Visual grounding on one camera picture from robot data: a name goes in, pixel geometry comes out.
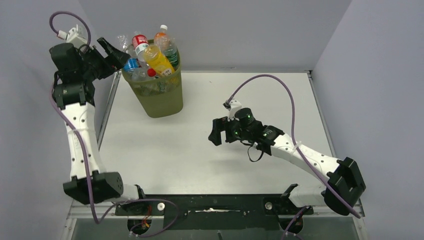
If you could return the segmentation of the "blue label water bottle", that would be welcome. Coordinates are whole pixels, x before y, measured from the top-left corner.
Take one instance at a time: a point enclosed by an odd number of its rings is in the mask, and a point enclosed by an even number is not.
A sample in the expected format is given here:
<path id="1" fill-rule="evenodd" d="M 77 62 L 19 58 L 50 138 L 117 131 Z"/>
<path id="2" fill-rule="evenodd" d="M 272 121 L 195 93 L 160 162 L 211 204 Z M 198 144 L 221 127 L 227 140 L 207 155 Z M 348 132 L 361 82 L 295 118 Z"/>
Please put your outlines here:
<path id="1" fill-rule="evenodd" d="M 140 68 L 132 41 L 128 38 L 127 35 L 118 35 L 116 38 L 122 51 L 130 55 L 130 58 L 123 67 L 123 70 L 132 75 L 135 70 Z"/>

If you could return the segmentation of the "yellow juice bottle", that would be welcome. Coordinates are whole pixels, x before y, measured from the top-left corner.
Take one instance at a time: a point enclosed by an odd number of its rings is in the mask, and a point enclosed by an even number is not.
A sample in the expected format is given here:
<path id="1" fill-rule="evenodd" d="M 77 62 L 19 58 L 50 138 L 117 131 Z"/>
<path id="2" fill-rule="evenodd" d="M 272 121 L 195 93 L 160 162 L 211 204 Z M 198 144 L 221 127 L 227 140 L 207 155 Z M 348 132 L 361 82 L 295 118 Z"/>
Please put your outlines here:
<path id="1" fill-rule="evenodd" d="M 143 58 L 161 77 L 170 76 L 175 72 L 174 67 L 157 45 L 147 46 L 144 49 Z"/>

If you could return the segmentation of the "red label bottle red cap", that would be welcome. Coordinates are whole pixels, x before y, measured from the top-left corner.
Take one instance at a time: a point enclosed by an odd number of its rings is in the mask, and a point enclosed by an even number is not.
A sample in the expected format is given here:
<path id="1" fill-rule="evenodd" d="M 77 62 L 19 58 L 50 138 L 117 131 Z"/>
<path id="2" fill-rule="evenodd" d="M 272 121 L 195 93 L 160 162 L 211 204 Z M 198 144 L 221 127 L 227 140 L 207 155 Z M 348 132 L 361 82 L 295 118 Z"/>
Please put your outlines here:
<path id="1" fill-rule="evenodd" d="M 136 68 L 131 75 L 131 80 L 135 82 L 143 82 L 154 80 L 156 71 L 153 68 Z"/>

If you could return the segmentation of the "orange label tea bottle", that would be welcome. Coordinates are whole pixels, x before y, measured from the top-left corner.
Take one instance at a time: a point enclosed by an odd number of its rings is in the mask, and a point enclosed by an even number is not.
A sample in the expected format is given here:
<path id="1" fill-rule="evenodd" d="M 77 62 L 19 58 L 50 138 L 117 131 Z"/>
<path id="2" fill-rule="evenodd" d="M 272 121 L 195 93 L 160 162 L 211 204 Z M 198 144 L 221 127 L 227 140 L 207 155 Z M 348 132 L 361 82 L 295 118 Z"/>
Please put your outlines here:
<path id="1" fill-rule="evenodd" d="M 155 34 L 153 43 L 163 52 L 171 48 L 172 39 L 168 34 L 168 26 L 162 24 L 159 28 L 159 32 Z"/>

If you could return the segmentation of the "dark green label bottle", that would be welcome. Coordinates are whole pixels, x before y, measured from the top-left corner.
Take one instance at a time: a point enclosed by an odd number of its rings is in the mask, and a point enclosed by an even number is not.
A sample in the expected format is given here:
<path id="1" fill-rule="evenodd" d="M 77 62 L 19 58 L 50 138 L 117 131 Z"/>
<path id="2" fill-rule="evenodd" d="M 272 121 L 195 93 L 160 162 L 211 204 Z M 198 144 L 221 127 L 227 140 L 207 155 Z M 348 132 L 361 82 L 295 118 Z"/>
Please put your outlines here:
<path id="1" fill-rule="evenodd" d="M 173 68 L 177 70 L 180 65 L 180 57 L 178 48 L 172 40 L 168 42 L 167 46 L 163 50 L 163 54 L 166 56 Z"/>

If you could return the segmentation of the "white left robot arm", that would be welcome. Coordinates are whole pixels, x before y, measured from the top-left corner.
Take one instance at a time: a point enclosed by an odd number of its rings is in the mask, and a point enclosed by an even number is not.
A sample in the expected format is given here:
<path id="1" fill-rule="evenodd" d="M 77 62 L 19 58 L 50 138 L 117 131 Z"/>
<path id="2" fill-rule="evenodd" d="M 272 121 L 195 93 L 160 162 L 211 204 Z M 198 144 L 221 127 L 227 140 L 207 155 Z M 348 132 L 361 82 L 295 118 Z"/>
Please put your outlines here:
<path id="1" fill-rule="evenodd" d="M 107 171 L 100 155 L 95 131 L 95 80 L 105 79 L 121 70 L 129 54 L 113 47 L 104 38 L 98 43 L 103 56 L 78 27 L 59 30 L 62 43 L 49 49 L 54 73 L 53 106 L 65 122 L 70 149 L 70 179 L 63 184 L 66 195 L 81 204 L 142 199 L 138 185 L 125 184 L 118 172 Z"/>

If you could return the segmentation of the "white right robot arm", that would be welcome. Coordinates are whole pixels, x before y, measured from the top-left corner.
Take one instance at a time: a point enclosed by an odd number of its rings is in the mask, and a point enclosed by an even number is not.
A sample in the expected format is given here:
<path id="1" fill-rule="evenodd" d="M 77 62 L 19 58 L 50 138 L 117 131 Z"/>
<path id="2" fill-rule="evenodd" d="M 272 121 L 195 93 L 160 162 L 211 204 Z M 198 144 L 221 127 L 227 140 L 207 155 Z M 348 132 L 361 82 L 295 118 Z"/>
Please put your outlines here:
<path id="1" fill-rule="evenodd" d="M 339 215 L 360 217 L 354 205 L 366 190 L 366 184 L 355 160 L 339 159 L 307 147 L 283 130 L 255 119 L 252 110 L 237 100 L 224 106 L 228 115 L 213 119 L 208 136 L 215 146 L 241 142 L 261 155 L 285 160 L 321 182 L 314 187 L 291 184 L 281 199 L 286 213 L 295 213 L 300 207 L 326 205 Z"/>

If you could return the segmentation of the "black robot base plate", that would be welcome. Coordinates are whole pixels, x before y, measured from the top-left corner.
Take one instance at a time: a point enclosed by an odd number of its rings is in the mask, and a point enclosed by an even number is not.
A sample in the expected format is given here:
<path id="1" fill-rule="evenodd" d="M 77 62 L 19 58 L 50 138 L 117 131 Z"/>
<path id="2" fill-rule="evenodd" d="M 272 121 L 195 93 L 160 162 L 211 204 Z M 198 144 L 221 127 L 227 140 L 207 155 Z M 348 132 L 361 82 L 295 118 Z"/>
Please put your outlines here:
<path id="1" fill-rule="evenodd" d="M 170 230 L 285 229 L 300 211 L 284 194 L 148 194 L 115 215 L 163 217 Z"/>

